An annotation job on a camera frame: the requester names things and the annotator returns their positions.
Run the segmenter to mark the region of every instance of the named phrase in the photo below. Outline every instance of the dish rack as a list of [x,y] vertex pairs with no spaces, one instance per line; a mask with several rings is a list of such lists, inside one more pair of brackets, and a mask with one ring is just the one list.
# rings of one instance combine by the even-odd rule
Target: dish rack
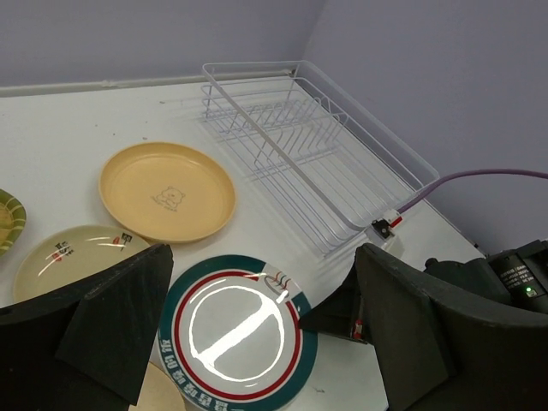
[[[205,120],[323,255],[439,178],[309,62],[215,63],[203,72]],[[243,80],[221,80],[229,77]]]

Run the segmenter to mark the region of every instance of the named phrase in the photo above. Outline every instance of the table surface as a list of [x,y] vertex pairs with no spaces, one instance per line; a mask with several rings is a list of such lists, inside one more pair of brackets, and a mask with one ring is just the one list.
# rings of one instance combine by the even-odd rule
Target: table surface
[[[353,249],[326,264],[306,244],[287,241],[288,226],[270,217],[275,211],[216,142],[202,112],[200,84],[0,98],[1,188],[27,209],[26,229],[0,259],[0,307],[13,303],[15,273],[44,238],[75,225],[118,225],[98,196],[99,172],[113,153],[155,140],[189,145],[215,158],[238,194],[237,211],[225,229],[172,247],[172,282],[203,259],[241,253],[288,273],[313,306],[329,295],[348,274]],[[464,262],[480,256],[426,202],[406,213],[397,234],[404,246],[399,257],[418,269],[430,257]],[[159,364],[156,349],[152,360]],[[386,403],[373,347],[320,335],[313,373],[288,409],[331,411],[344,404],[384,411]]]

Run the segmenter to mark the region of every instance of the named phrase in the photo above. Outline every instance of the cream plate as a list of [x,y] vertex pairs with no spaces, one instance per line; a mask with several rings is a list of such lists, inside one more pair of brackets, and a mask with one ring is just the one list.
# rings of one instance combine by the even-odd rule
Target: cream plate
[[298,324],[309,310],[293,280],[264,261],[207,259],[166,298],[158,329],[164,368],[203,409],[279,409],[313,369],[318,336]]
[[186,242],[221,229],[235,209],[226,172],[201,152],[145,143],[117,153],[103,168],[99,192],[124,227],[157,241]]
[[129,411],[185,411],[185,402],[170,378],[149,362],[137,406]]
[[117,227],[83,225],[39,244],[15,276],[14,300],[21,302],[112,267],[148,248],[137,235]]

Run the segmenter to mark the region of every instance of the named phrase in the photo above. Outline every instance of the yellow plate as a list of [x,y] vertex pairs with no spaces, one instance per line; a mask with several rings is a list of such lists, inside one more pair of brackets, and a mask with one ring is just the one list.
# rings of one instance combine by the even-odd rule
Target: yellow plate
[[83,225],[40,243],[15,275],[14,300],[21,302],[74,283],[143,251],[148,243],[117,227]]
[[117,153],[103,168],[99,192],[121,225],[163,242],[205,238],[235,209],[234,185],[223,168],[202,152],[171,143]]
[[137,406],[129,411],[185,411],[185,402],[171,379],[149,362]]

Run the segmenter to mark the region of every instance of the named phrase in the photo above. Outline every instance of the purple cable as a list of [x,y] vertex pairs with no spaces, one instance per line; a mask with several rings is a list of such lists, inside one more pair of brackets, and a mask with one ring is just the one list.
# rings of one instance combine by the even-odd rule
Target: purple cable
[[484,170],[469,170],[461,171],[455,174],[449,174],[448,176],[442,177],[439,180],[427,185],[422,190],[420,190],[415,197],[413,197],[408,203],[402,205],[397,209],[397,211],[402,214],[405,211],[409,210],[419,201],[423,200],[428,194],[434,191],[436,188],[444,184],[445,182],[450,182],[456,178],[468,177],[468,176],[487,176],[490,174],[506,174],[511,176],[526,176],[526,177],[536,177],[544,178],[548,180],[548,173],[541,173],[539,171],[531,170],[520,170],[520,169],[484,169]]

